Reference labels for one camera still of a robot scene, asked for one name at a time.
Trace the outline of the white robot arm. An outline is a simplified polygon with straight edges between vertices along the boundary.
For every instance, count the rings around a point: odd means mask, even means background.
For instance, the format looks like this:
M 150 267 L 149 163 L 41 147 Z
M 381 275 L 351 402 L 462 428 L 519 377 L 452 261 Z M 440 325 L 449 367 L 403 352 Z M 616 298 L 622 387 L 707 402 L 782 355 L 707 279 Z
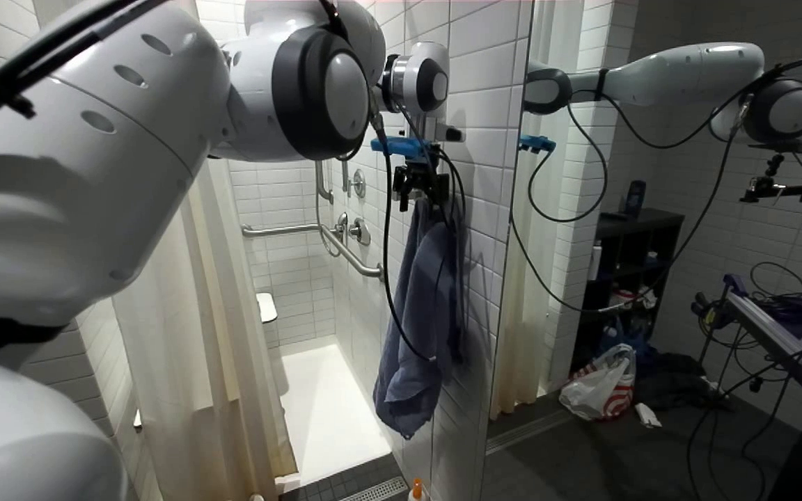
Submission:
M 207 160 L 341 160 L 445 97 L 449 51 L 394 54 L 358 0 L 246 0 L 231 47 L 174 0 L 87 0 L 0 66 L 0 349 L 122 292 Z

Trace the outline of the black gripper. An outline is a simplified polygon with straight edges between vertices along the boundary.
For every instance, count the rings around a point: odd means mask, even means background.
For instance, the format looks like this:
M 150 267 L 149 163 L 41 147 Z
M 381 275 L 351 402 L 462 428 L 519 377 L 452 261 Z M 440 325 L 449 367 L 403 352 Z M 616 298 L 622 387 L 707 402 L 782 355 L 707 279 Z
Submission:
M 410 156 L 394 179 L 394 192 L 402 206 L 408 206 L 416 196 L 424 196 L 431 204 L 449 201 L 449 179 L 437 174 L 437 163 L 429 156 Z

